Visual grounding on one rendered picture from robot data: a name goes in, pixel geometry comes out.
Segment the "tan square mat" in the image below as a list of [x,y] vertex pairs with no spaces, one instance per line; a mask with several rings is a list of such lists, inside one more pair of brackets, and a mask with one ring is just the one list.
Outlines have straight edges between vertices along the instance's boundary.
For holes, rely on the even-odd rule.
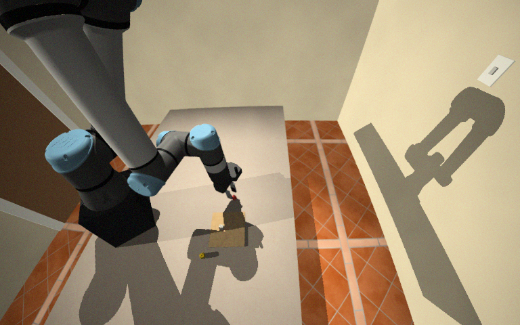
[[[223,225],[223,230],[219,229]],[[209,247],[241,247],[245,238],[245,212],[213,213]]]

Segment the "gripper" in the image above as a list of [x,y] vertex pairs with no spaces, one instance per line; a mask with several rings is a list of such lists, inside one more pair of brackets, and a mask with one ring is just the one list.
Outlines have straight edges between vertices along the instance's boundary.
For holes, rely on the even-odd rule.
[[232,200],[232,195],[227,189],[230,186],[233,192],[237,192],[233,181],[238,180],[242,173],[242,169],[235,163],[226,162],[225,158],[218,165],[210,167],[204,165],[204,167],[208,171],[207,173],[213,182],[215,190],[222,194],[226,193],[226,196]]

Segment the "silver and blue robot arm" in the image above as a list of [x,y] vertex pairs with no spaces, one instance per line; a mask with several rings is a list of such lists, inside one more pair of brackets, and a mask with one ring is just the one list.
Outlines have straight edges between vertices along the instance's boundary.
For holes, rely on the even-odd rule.
[[[199,157],[206,166],[224,157],[209,124],[191,132],[163,131],[156,148],[126,102],[123,33],[141,3],[0,0],[2,27],[28,44],[91,123],[57,136],[45,158],[92,211],[115,207],[130,187],[143,196],[157,195],[185,156]],[[132,171],[128,179],[110,165],[116,156]]]

